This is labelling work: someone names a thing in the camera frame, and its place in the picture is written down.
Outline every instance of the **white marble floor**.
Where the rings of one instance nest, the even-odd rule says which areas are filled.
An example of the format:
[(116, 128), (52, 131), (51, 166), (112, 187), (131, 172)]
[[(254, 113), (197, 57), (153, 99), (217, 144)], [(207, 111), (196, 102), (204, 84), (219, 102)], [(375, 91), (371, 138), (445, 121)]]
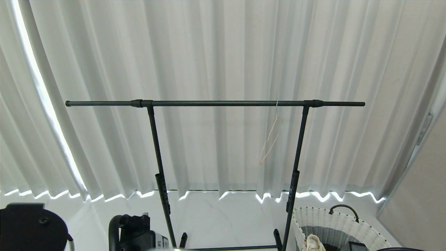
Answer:
[[(277, 228), (283, 238), (287, 193), (281, 199), (265, 197), (261, 202), (255, 192), (229, 193), (219, 200), (217, 192), (190, 192), (180, 199), (176, 191), (169, 192), (171, 219), (176, 242), (181, 234), (188, 233), (186, 248), (232, 247), (252, 245), (275, 245), (273, 230)], [(32, 195), (19, 196), (18, 193), (0, 197), (1, 208), (10, 202), (43, 202), (45, 208), (57, 213), (68, 225), (76, 249), (82, 251), (108, 250), (107, 229), (110, 219), (117, 214), (141, 215), (148, 212), (151, 229), (168, 237), (167, 226), (158, 192), (140, 198), (117, 198), (105, 202), (104, 199), (83, 202), (80, 197), (71, 199), (68, 195), (58, 199)], [(336, 204), (348, 204), (355, 208), (359, 218), (381, 232), (393, 246), (399, 243), (377, 221), (375, 215), (383, 204), (375, 203), (372, 197), (356, 197), (346, 194), (342, 202), (334, 196), (321, 202), (310, 195), (296, 198), (295, 206), (330, 208)], [(288, 250), (295, 251), (293, 231), (288, 240)]]

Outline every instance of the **curtain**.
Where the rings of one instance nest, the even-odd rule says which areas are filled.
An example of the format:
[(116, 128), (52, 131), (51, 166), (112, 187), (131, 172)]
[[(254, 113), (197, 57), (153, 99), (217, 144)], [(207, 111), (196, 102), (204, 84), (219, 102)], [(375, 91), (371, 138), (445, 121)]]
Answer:
[[(45, 85), (92, 198), (156, 188), (147, 111), (64, 100), (364, 101), (310, 109), (298, 192), (401, 173), (446, 34), (442, 1), (23, 1)], [(301, 107), (155, 108), (168, 189), (289, 189)], [(273, 127), (261, 162), (261, 151)]]
[(27, 60), (12, 6), (0, 2), (0, 188), (56, 196), (80, 187), (69, 167), (54, 122), (45, 111), (39, 82)]

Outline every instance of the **basket handle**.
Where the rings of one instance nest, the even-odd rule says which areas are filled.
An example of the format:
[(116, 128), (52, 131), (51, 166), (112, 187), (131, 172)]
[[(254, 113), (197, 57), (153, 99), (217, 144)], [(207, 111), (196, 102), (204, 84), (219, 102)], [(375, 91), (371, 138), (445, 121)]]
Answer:
[(358, 214), (357, 214), (356, 211), (355, 211), (351, 206), (349, 206), (349, 205), (339, 204), (339, 205), (333, 206), (333, 207), (330, 208), (330, 211), (329, 211), (328, 213), (329, 213), (329, 214), (333, 214), (333, 209), (335, 209), (335, 208), (337, 208), (337, 207), (346, 207), (346, 208), (350, 209), (351, 211), (353, 211), (353, 213), (355, 214), (355, 217), (356, 217), (356, 220), (355, 220), (355, 221), (356, 221), (357, 223), (359, 223), (359, 217), (358, 217)]

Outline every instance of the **white woven basket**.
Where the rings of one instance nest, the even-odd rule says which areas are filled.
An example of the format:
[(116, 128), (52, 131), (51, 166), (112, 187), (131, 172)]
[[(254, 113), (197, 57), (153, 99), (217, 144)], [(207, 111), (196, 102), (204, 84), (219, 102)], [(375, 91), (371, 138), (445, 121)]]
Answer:
[[(355, 216), (333, 213), (336, 207), (348, 207)], [(305, 236), (315, 234), (322, 243), (341, 248), (349, 241), (364, 243), (368, 250), (376, 251), (391, 247), (387, 240), (372, 226), (362, 220), (356, 220), (356, 212), (347, 205), (336, 205), (330, 210), (304, 207), (293, 210), (297, 250), (301, 250)]]

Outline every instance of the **wall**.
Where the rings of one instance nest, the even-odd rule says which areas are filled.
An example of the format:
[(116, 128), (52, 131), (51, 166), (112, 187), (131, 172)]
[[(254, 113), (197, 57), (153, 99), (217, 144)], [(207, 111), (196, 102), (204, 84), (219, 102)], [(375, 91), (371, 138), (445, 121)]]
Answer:
[(407, 247), (445, 250), (446, 112), (378, 216)]
[[(190, 192), (186, 198), (179, 200), (178, 194), (172, 191), (169, 202), (177, 244), (185, 231), (188, 233), (187, 248), (274, 245), (275, 228), (283, 238), (287, 198), (288, 194), (282, 193), (280, 200), (265, 197), (261, 203), (255, 192), (227, 194), (221, 200), (216, 192)], [(146, 198), (135, 195), (128, 200), (117, 198), (108, 202), (85, 203), (80, 198), (70, 199), (68, 195), (56, 200), (48, 196), (34, 200), (32, 196), (18, 196), (16, 193), (6, 197), (2, 195), (0, 206), (5, 207), (15, 201), (44, 202), (46, 209), (59, 214), (67, 222), (77, 250), (108, 250), (108, 223), (117, 214), (141, 215), (148, 212), (151, 229), (169, 236), (157, 192)], [(359, 218), (374, 226), (392, 245), (399, 246), (375, 218), (382, 202), (376, 204), (370, 196), (359, 198), (346, 194), (342, 203), (356, 208)], [(340, 202), (334, 196), (323, 203), (313, 195), (296, 199), (296, 206), (330, 208), (336, 204)], [(351, 214), (348, 210), (339, 211)], [(295, 251), (293, 231), (290, 237), (288, 250)]]

